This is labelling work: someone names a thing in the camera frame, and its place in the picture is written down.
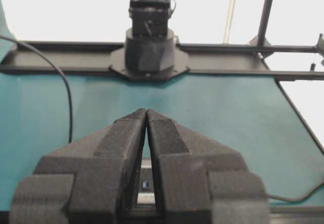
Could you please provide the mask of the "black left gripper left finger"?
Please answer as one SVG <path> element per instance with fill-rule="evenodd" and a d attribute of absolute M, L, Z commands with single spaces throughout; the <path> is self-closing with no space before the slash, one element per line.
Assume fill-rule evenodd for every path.
<path fill-rule="evenodd" d="M 137 199 L 146 110 L 41 157 L 17 185 L 10 223 L 116 223 Z"/>

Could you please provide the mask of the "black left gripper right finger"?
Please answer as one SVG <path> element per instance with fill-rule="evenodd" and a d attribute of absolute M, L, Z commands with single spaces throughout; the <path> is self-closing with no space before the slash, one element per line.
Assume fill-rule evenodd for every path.
<path fill-rule="evenodd" d="M 146 123 L 155 202 L 167 223 L 269 223 L 265 186 L 240 152 L 152 109 Z"/>

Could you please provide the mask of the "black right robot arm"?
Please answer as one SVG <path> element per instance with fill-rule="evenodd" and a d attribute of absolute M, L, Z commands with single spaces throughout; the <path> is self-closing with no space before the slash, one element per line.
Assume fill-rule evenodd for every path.
<path fill-rule="evenodd" d="M 132 81 L 162 82 L 190 70 L 168 21 L 172 0 L 130 0 L 132 27 L 123 48 L 111 53 L 109 70 Z"/>

